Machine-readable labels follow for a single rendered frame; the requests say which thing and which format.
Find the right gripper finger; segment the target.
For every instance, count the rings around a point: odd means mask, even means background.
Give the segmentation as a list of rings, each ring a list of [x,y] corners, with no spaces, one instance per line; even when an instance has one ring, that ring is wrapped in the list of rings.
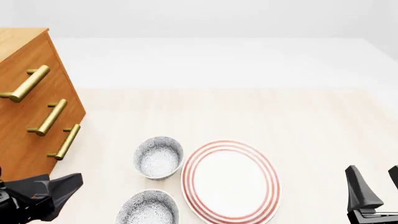
[[[345,174],[348,184],[348,212],[360,209],[375,210],[384,205],[384,202],[368,186],[356,166],[347,167]]]
[[[389,176],[398,190],[398,166],[393,166],[388,170]]]

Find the white plate with red rings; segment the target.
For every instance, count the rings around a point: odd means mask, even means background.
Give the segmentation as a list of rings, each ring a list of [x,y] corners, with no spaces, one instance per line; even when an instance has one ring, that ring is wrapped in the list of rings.
[[[194,150],[182,167],[180,185],[186,204],[205,224],[268,224],[282,197],[270,160],[230,139]]]

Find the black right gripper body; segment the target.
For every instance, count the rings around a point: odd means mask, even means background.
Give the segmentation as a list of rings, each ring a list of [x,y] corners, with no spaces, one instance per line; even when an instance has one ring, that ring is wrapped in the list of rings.
[[[398,212],[377,212],[375,208],[349,208],[351,224],[398,224]]]

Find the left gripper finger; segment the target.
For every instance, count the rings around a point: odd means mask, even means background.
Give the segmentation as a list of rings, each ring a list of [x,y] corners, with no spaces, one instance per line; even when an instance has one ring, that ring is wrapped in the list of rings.
[[[41,220],[51,222],[58,217],[68,199],[83,185],[83,177],[81,173],[74,173],[59,179],[41,180],[40,182],[44,185],[45,193],[51,198],[50,208],[47,209]]]
[[[49,192],[42,181],[49,179],[48,174],[37,175],[27,179],[13,180],[5,182],[4,185],[7,189],[11,189],[25,197],[43,199],[50,198]]]

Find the wooden drawer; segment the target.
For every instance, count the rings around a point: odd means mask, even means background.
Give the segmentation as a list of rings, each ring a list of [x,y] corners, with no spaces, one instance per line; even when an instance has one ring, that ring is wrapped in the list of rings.
[[[28,132],[38,128],[60,100],[67,104],[45,136]],[[85,115],[84,107],[74,97],[55,96],[20,103],[0,100],[0,167],[2,180],[19,180],[49,174],[57,160],[48,156],[56,153],[69,135],[63,131],[79,124]]]
[[[62,110],[42,134],[28,132],[39,128],[56,108]],[[74,87],[61,70],[51,71],[19,103],[0,98],[0,165],[35,160],[47,162],[68,136],[65,128],[81,122],[85,110]]]
[[[67,88],[60,63],[44,34],[35,37],[0,62],[0,93],[15,92],[32,76],[27,74],[28,70],[43,65],[49,68],[48,74],[20,102],[0,98],[0,121],[31,121],[41,110],[48,114],[47,104],[60,99],[56,88]]]

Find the wooden cabinet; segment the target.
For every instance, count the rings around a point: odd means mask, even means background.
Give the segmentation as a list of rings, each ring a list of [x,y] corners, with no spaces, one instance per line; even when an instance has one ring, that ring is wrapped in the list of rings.
[[[46,28],[0,28],[0,62],[41,34],[48,38],[50,46],[60,63],[60,70],[73,86]]]

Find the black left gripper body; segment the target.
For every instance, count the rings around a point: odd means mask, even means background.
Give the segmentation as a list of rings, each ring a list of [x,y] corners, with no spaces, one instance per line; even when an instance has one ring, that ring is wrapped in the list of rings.
[[[6,186],[0,187],[0,224],[27,224],[41,220],[46,211],[46,196],[34,199]]]

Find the patterned grey bowl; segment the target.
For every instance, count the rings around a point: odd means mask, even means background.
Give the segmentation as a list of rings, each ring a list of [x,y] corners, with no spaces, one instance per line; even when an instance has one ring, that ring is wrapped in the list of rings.
[[[135,169],[150,180],[168,179],[183,164],[183,147],[167,136],[149,138],[138,145],[133,154]]]
[[[178,205],[171,195],[157,189],[143,190],[120,208],[115,224],[179,224]]]

